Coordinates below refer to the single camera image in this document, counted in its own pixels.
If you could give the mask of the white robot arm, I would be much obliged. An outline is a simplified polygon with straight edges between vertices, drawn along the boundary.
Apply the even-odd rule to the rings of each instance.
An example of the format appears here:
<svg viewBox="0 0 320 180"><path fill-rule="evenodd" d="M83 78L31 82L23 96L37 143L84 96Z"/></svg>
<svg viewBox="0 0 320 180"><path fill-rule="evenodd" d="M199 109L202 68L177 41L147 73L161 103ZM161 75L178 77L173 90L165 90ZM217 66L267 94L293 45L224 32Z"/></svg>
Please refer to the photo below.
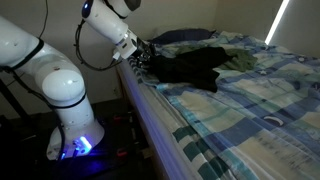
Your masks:
<svg viewBox="0 0 320 180"><path fill-rule="evenodd" d="M123 20L141 0L86 0L82 20L115 46L116 59L136 59L144 68L152 50ZM46 155L50 160L85 156L103 139L105 130L95 119L80 70L64 54L4 17L0 17L0 68L12 75L34 77L43 100L59 117Z"/></svg>

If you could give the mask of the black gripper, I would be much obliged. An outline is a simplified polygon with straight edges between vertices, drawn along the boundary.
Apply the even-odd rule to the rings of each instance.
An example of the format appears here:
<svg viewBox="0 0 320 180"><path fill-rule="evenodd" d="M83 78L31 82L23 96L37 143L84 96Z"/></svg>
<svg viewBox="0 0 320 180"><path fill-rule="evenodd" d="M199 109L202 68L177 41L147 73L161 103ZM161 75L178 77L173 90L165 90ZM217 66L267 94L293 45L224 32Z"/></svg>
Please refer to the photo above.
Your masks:
<svg viewBox="0 0 320 180"><path fill-rule="evenodd" d="M154 55L153 46L145 43L141 39L137 39L137 49L134 52L134 57L139 65L145 65L150 61L150 58Z"/></svg>

